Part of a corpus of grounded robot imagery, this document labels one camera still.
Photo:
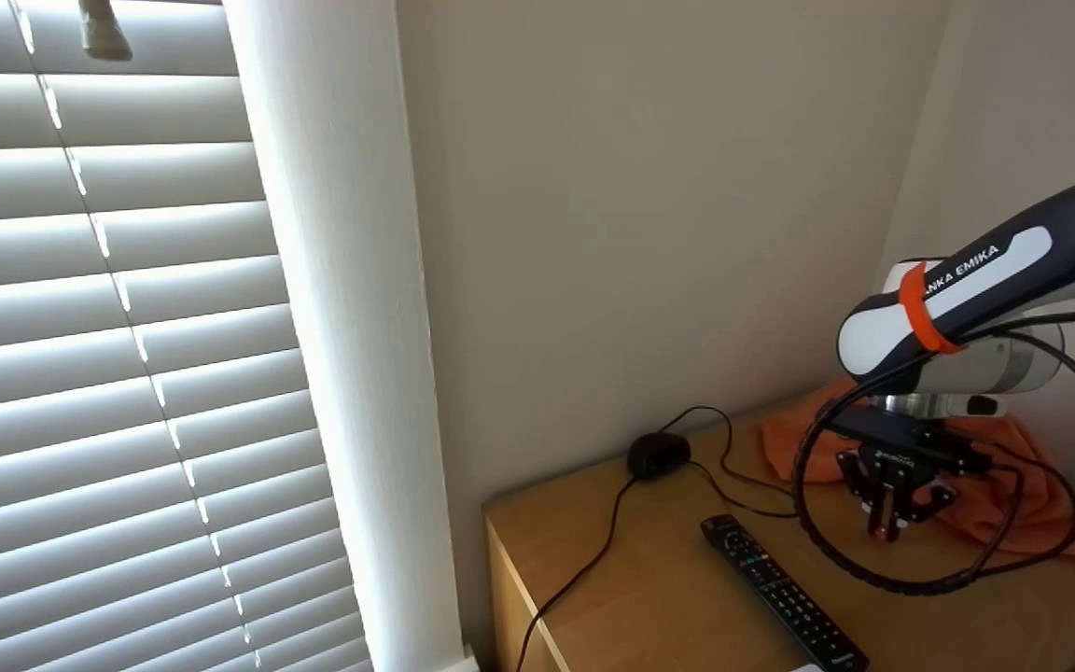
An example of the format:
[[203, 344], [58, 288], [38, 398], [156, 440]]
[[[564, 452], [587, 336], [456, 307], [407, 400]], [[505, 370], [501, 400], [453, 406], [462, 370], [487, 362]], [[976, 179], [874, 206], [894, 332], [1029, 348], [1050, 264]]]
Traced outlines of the black remote control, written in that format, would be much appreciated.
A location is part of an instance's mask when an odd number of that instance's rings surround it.
[[870, 659], [734, 516], [711, 516], [701, 533], [805, 650], [818, 672], [869, 672]]

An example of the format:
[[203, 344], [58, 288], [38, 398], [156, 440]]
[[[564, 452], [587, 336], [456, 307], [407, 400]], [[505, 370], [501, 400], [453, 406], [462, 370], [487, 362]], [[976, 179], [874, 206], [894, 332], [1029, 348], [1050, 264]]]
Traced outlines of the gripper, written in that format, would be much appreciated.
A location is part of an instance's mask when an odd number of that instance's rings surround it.
[[[899, 539], [900, 532], [905, 528], [934, 518], [958, 500], [959, 494], [956, 489], [937, 480], [938, 470], [934, 464], [882, 445], [862, 443], [859, 454], [855, 451], [843, 451], [837, 455], [837, 464], [849, 492], [861, 502], [869, 514], [868, 526], [870, 521], [875, 524], [890, 521], [891, 543]], [[905, 486], [918, 489], [892, 490], [889, 511], [885, 505], [887, 502], [887, 490], [883, 486], [885, 484], [895, 488]]]

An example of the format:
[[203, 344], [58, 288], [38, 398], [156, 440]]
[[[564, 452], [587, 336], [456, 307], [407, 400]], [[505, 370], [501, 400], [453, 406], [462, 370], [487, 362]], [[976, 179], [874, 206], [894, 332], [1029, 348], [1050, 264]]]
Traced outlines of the black power adapter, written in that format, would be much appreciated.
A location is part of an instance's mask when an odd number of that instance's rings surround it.
[[691, 462], [691, 444], [671, 431], [653, 431], [635, 439], [628, 447], [626, 467], [632, 478], [662, 478]]

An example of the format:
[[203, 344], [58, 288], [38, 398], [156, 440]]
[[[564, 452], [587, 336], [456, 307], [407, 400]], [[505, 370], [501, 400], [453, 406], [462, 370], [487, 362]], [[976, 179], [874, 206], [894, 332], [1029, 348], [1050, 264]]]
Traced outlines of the orange cloth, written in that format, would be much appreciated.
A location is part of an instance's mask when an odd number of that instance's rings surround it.
[[[852, 388], [852, 378], [836, 378], [788, 408], [776, 410], [760, 421], [761, 443], [768, 463], [782, 481], [792, 476], [796, 454], [803, 434], [820, 408]], [[1010, 532], [999, 548], [1008, 553], [1036, 554], [1054, 546], [1067, 532], [1072, 506], [1054, 475], [1028, 459], [1054, 464], [1054, 455], [1042, 447], [1010, 416], [999, 418], [952, 417], [947, 425], [956, 433], [974, 439], [974, 448], [999, 464], [1015, 464], [1023, 472], [1023, 496]], [[952, 477], [948, 484], [958, 494], [951, 506], [938, 511], [938, 521], [961, 537], [985, 544], [995, 535], [1012, 503], [1012, 476]]]

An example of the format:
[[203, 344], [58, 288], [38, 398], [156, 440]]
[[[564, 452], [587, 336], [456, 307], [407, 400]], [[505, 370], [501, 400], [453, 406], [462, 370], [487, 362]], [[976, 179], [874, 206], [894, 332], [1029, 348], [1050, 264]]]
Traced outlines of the white window blinds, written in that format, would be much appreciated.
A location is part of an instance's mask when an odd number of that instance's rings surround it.
[[372, 672], [220, 0], [0, 0], [0, 672]]

